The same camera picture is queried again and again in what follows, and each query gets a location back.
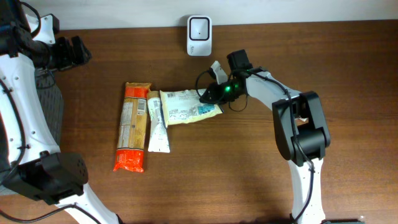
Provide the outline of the cream yellow snack bag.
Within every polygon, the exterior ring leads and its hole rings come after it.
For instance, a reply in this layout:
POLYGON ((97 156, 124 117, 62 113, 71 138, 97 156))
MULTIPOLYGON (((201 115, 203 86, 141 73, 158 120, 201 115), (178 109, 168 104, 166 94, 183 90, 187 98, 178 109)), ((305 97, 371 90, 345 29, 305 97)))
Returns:
POLYGON ((195 90, 160 91, 165 126, 188 124, 223 114, 218 105, 201 103, 195 90))

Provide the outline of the white tube with cork cap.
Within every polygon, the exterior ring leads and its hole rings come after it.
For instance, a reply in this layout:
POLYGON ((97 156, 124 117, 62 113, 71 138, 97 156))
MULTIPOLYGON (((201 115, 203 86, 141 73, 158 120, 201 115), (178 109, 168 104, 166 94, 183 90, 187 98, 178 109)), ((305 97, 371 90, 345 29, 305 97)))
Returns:
POLYGON ((162 102, 158 91, 147 95, 147 108, 150 117, 149 152, 170 153, 169 139, 162 112, 162 102))

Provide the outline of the orange pasta package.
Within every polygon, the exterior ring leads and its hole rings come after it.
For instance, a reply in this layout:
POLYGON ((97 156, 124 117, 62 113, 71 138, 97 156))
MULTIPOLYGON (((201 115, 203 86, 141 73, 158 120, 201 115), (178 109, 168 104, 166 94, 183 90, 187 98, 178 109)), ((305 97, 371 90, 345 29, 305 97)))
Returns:
POLYGON ((151 83, 125 83, 114 171, 144 171, 147 95, 151 86, 151 83))

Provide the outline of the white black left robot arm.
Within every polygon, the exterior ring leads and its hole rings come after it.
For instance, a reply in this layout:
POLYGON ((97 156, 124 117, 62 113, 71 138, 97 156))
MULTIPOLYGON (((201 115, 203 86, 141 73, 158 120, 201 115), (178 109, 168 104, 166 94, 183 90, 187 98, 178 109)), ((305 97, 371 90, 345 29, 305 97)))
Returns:
POLYGON ((79 223, 120 223, 91 189, 83 158, 62 153, 44 109, 62 105, 47 77, 84 65, 82 39, 59 37, 53 15, 25 13, 26 2, 1 2, 1 187, 54 205, 79 223))

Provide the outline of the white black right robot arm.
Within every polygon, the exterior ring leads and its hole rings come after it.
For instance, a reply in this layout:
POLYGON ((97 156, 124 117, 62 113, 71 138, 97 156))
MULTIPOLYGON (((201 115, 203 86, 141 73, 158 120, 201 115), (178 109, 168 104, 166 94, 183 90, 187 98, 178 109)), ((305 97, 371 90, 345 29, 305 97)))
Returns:
POLYGON ((206 71, 214 82, 199 95, 200 102, 229 105, 240 96, 259 100, 272 111, 275 142, 288 162, 294 192, 292 223, 323 223, 321 171, 331 137, 322 104, 314 91, 301 92, 253 67, 245 50, 227 56, 231 72, 218 62, 206 71))

